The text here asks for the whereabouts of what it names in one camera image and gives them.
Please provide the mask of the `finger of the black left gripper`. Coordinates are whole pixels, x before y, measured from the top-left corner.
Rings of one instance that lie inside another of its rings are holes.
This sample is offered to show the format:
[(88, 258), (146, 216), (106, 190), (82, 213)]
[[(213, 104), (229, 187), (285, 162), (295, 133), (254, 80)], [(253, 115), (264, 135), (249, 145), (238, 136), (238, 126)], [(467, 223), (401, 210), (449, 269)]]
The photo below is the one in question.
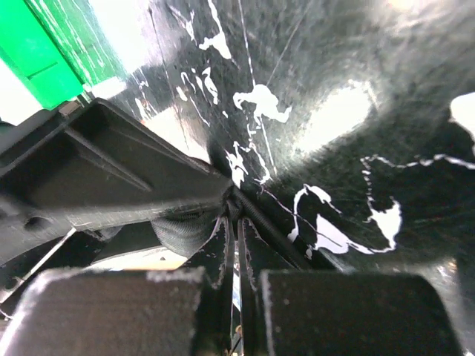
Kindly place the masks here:
[(102, 99), (1, 135), (1, 261), (70, 231), (221, 207), (232, 181)]

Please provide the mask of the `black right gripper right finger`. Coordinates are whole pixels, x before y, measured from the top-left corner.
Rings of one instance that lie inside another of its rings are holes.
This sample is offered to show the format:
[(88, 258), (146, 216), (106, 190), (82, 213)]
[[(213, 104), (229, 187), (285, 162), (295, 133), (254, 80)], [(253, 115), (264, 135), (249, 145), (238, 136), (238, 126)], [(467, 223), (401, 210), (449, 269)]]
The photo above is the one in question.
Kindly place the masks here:
[(435, 288), (414, 274), (262, 271), (245, 355), (461, 355)]

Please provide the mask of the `green plastic tray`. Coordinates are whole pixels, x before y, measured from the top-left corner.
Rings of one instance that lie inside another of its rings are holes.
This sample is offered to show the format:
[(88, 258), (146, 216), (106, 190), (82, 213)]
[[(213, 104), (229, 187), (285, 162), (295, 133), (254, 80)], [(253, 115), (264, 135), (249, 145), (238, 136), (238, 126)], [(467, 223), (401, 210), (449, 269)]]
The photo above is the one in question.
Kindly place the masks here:
[(48, 110), (126, 88), (92, 1), (2, 1), (1, 60)]

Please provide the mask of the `black marbled table mat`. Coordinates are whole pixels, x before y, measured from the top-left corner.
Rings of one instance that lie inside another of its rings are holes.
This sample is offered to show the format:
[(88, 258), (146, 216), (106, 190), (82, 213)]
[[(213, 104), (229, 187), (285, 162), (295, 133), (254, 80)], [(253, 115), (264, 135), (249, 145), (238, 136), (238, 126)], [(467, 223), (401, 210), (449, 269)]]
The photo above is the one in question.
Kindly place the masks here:
[(92, 1), (105, 97), (311, 262), (423, 275), (474, 353), (472, 1)]

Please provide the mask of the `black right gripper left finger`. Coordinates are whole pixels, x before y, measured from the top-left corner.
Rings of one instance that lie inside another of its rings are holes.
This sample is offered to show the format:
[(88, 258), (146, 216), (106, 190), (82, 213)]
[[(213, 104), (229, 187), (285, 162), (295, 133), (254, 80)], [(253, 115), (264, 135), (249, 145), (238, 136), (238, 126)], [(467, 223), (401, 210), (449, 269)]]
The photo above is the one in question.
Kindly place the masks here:
[(3, 355), (224, 355), (230, 313), (204, 268), (48, 270), (24, 292)]

